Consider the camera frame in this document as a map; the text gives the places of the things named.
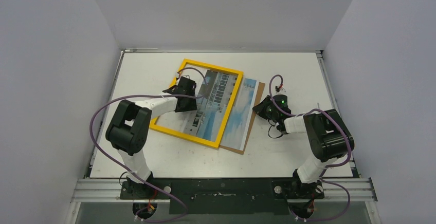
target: purple cable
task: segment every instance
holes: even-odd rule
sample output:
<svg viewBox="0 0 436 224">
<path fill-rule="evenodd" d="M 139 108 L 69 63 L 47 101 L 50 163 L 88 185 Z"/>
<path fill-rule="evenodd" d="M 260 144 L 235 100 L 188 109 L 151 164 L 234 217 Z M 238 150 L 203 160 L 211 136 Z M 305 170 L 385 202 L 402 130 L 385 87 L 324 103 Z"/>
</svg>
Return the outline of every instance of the purple cable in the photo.
<svg viewBox="0 0 436 224">
<path fill-rule="evenodd" d="M 311 114 L 311 113 L 313 113 L 313 112 L 315 112 L 315 111 L 317 111 L 317 112 L 320 112 L 320 113 L 322 113 L 335 127 L 336 127 L 336 129 L 338 129 L 338 131 L 341 133 L 341 135 L 342 135 L 342 137 L 343 137 L 343 139 L 344 139 L 344 141 L 345 141 L 345 145 L 347 146 L 347 159 L 344 161 L 344 162 L 342 162 L 342 163 L 339 163 L 339 164 L 332 164 L 332 165 L 327 165 L 326 166 L 326 169 L 324 169 L 323 171 L 322 171 L 322 173 L 321 173 L 321 175 L 319 176 L 319 180 L 321 180 L 321 182 L 324 182 L 324 183 L 327 183 L 327 184 L 332 184 L 332 185 L 335 185 L 335 186 L 338 186 L 338 187 L 340 187 L 340 188 L 342 188 L 346 193 L 347 193 L 347 196 L 348 196 L 348 202 L 347 202 L 347 206 L 345 207 L 345 209 L 341 212 L 341 213 L 339 213 L 339 214 L 337 214 L 337 215 L 335 215 L 335 216 L 333 216 L 333 217 L 329 217 L 329 218 L 323 218 L 323 219 L 307 219 L 306 221 L 328 221 L 328 220 L 333 220 L 333 219 L 336 219 L 336 218 L 338 218 L 338 217 L 340 217 L 341 215 L 343 215 L 347 210 L 348 210 L 348 208 L 350 207 L 350 203 L 351 203 L 351 198 L 350 198 L 350 193 L 348 192 L 348 190 L 345 188 L 345 187 L 343 187 L 343 186 L 341 186 L 341 185 L 339 185 L 339 184 L 337 184 L 337 183 L 334 183 L 334 182 L 330 182 L 330 181 L 325 181 L 325 180 L 323 180 L 323 179 L 321 179 L 321 177 L 322 176 L 324 176 L 324 174 L 325 174 L 325 171 L 327 170 L 327 168 L 329 168 L 329 167 L 338 167 L 338 166 L 343 166 L 343 165 L 345 165 L 345 164 L 347 164 L 349 161 L 350 161 L 350 159 L 351 159 L 351 146 L 350 146 L 350 142 L 349 142 L 349 140 L 348 140 L 348 137 L 347 137 L 347 135 L 345 134 L 345 132 L 342 130 L 342 128 L 339 126 L 339 124 L 330 116 L 330 115 L 328 115 L 325 111 L 323 111 L 323 110 L 320 110 L 320 109 L 318 109 L 318 108 L 314 108 L 314 109 L 312 109 L 312 110 L 310 110 L 308 113 L 305 113 L 305 114 L 299 114 L 299 115 L 293 115 L 293 114 L 289 114 L 289 113 L 287 113 L 287 112 L 285 112 L 285 111 L 283 111 L 280 107 L 279 107 L 279 105 L 277 105 L 277 103 L 276 103 L 276 101 L 274 100 L 274 98 L 273 98 L 273 93 L 272 93 L 272 90 L 271 90 L 271 87 L 272 87 L 272 84 L 273 84 L 273 80 L 276 78 L 276 77 L 279 77 L 280 78 L 280 85 L 282 85 L 283 84 L 283 77 L 280 75 L 280 74 L 276 74 L 276 75 L 274 75 L 272 78 L 271 78 L 271 80 L 269 81 L 269 96 L 271 97 L 271 101 L 272 101 L 272 103 L 274 104 L 274 106 L 280 111 L 280 112 L 282 112 L 282 113 L 284 113 L 285 115 L 288 115 L 288 116 L 291 116 L 291 117 L 294 117 L 294 116 L 299 116 L 299 115 L 309 115 L 309 114 Z"/>
<path fill-rule="evenodd" d="M 196 70 L 197 72 L 199 72 L 199 73 L 201 74 L 201 76 L 203 77 L 203 81 L 204 81 L 204 83 L 207 85 L 207 82 L 206 82 L 206 78 L 205 78 L 205 76 L 203 75 L 202 72 L 200 72 L 200 71 L 199 71 L 198 69 L 196 69 L 196 68 L 193 68 L 193 67 L 186 67 L 186 68 L 181 69 L 181 70 L 178 71 L 177 73 L 180 73 L 181 71 L 183 71 L 183 70 L 185 70 L 185 69 L 194 69 L 194 70 Z M 115 99 L 109 101 L 108 103 L 104 104 L 101 108 L 99 108 L 99 109 L 98 109 L 98 110 L 93 114 L 93 116 L 91 117 L 91 121 L 90 121 L 90 123 L 89 123 L 89 134 L 90 134 L 90 136 L 91 136 L 91 140 L 93 141 L 95 147 L 96 147 L 96 148 L 97 148 L 97 149 L 98 149 L 102 154 L 104 154 L 106 157 L 108 157 L 109 159 L 111 159 L 111 160 L 112 160 L 113 162 L 115 162 L 116 164 L 120 165 L 122 168 L 124 168 L 124 169 L 125 169 L 126 171 L 128 171 L 128 172 L 132 172 L 132 170 L 131 170 L 129 167 L 127 167 L 126 165 L 122 164 L 122 163 L 121 163 L 120 161 L 118 161 L 117 159 L 115 159 L 114 157 L 112 157 L 111 155 L 109 155 L 106 151 L 103 150 L 102 147 L 100 147 L 100 145 L 97 143 L 97 139 L 94 137 L 93 127 L 94 127 L 94 120 L 95 120 L 96 116 L 98 115 L 99 112 L 101 112 L 101 111 L 102 111 L 103 109 L 105 109 L 107 106 L 111 105 L 111 104 L 114 103 L 114 102 L 118 102 L 118 101 L 121 101 L 121 100 L 124 100 L 124 99 L 128 99 L 128 98 L 138 98 L 138 97 L 141 97 L 141 98 L 186 97 L 186 98 L 193 98 L 193 99 L 203 98 L 203 96 L 193 97 L 193 96 L 188 96 L 188 95 L 164 95 L 164 96 L 152 96 L 152 95 L 130 95 L 130 96 L 124 96 L 124 97 L 118 97 L 118 98 L 115 98 Z M 153 189 L 155 189 L 155 190 L 157 190 L 157 191 L 159 191 L 159 192 L 161 192 L 161 193 L 163 193 L 163 194 L 165 194 L 165 195 L 171 197 L 172 199 L 174 199 L 175 201 L 177 201 L 178 203 L 180 203 L 180 204 L 181 204 L 181 205 L 186 209 L 186 211 L 185 211 L 184 213 L 182 213 L 182 214 L 180 214 L 180 215 L 177 215 L 177 216 L 174 216 L 174 217 L 171 217 L 171 218 L 168 218 L 168 219 L 164 219 L 164 220 L 145 220 L 145 222 L 161 223 L 161 222 L 172 221 L 172 220 L 179 219 L 179 218 L 185 216 L 185 215 L 188 213 L 188 206 L 186 206 L 186 204 L 184 204 L 184 203 L 183 203 L 180 199 L 178 199 L 176 196 L 174 196 L 174 195 L 172 195 L 172 194 L 170 194 L 170 193 L 165 192 L 164 190 L 160 189 L 159 187 L 156 187 L 156 186 L 153 185 L 153 184 L 148 183 L 147 181 L 145 181 L 144 179 L 142 179 L 141 177 L 139 177 L 136 173 L 133 173 L 133 172 L 132 172 L 131 174 L 132 174 L 135 178 L 137 178 L 139 181 L 141 181 L 142 183 L 146 184 L 147 186 L 149 186 L 149 187 L 151 187 L 151 188 L 153 188 Z M 135 215 L 138 215 L 138 214 L 139 214 L 142 210 L 144 210 L 144 209 L 145 209 L 145 208 L 139 210 L 138 212 L 136 212 Z"/>
</svg>

